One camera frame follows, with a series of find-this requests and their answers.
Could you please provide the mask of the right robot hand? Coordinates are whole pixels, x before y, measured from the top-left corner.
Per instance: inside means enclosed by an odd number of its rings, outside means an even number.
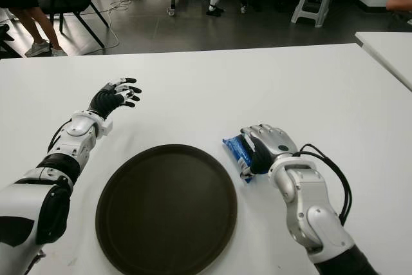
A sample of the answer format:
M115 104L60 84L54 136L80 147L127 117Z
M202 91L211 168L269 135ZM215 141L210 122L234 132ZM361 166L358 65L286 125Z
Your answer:
M268 124L241 128L246 150L251 158L250 174L266 174L270 166L283 155L293 155L298 151L288 134Z

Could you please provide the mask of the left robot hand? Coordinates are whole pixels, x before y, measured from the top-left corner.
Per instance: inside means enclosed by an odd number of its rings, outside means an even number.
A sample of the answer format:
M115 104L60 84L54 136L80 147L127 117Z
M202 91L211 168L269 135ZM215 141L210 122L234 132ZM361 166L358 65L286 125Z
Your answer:
M134 108L136 102L140 100L137 95L142 92L140 88L133 86L134 83L136 79L129 77L108 82L92 98L88 111L107 119L115 109L121 106Z

